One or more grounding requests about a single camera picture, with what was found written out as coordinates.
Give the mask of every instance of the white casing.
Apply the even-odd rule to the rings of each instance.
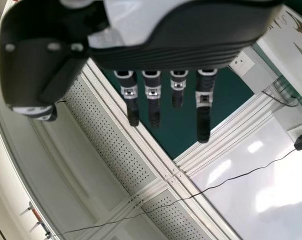
[[[60,1],[66,7],[74,9],[86,7],[94,0]],[[88,36],[89,45],[104,49],[143,44],[161,19],[176,7],[190,1],[196,0],[104,0],[110,27]]]

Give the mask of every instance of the robotic hand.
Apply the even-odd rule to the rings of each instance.
[[[170,71],[172,103],[183,104],[188,71],[196,70],[198,141],[210,136],[218,69],[267,29],[281,0],[22,0],[4,17],[0,75],[15,112],[52,121],[88,58],[114,70],[132,126],[139,123],[142,71],[149,120],[160,127],[161,72]]]

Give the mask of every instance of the screw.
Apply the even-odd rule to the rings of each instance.
[[[71,44],[71,50],[72,51],[77,51],[77,52],[81,52],[84,50],[84,47],[81,43],[77,43],[77,44]]]
[[[6,44],[5,50],[9,53],[13,52],[15,50],[15,45],[14,44]]]
[[[61,49],[61,45],[58,42],[50,43],[47,45],[47,49],[50,51],[58,51]]]

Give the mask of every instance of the wall outlet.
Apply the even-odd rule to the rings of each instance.
[[[243,77],[253,66],[254,62],[241,51],[239,55],[230,63],[230,67],[240,76]]]
[[[296,127],[292,128],[292,129],[289,129],[289,130],[287,131],[287,133],[290,135],[290,137],[291,137],[291,139],[293,140],[293,142],[295,142],[296,139],[297,139],[300,135],[302,135],[302,124],[299,125],[299,126],[296,126]]]

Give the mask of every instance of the perforated panel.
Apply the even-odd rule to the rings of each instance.
[[[65,96],[66,105],[91,143],[129,194],[155,180],[81,77]]]
[[[142,209],[151,211],[159,206],[171,204],[175,200],[169,190],[166,190],[144,204]],[[210,240],[180,203],[159,208],[148,215],[170,240]]]

